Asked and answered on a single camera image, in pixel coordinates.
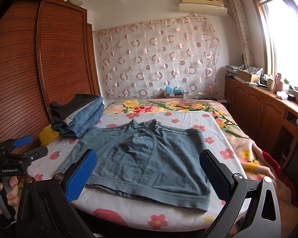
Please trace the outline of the person's left hand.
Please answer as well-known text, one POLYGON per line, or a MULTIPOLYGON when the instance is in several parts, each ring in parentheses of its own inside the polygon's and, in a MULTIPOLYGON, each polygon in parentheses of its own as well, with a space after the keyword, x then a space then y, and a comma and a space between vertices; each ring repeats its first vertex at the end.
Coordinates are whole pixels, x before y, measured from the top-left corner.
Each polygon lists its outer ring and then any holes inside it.
MULTIPOLYGON (((9 179, 9 184, 11 187, 11 191, 9 191, 6 195, 7 202, 10 206, 16 206, 19 203, 19 197, 18 197, 18 179, 16 176, 13 176, 9 179)), ((3 184, 0 182, 0 191, 3 189, 3 184)))

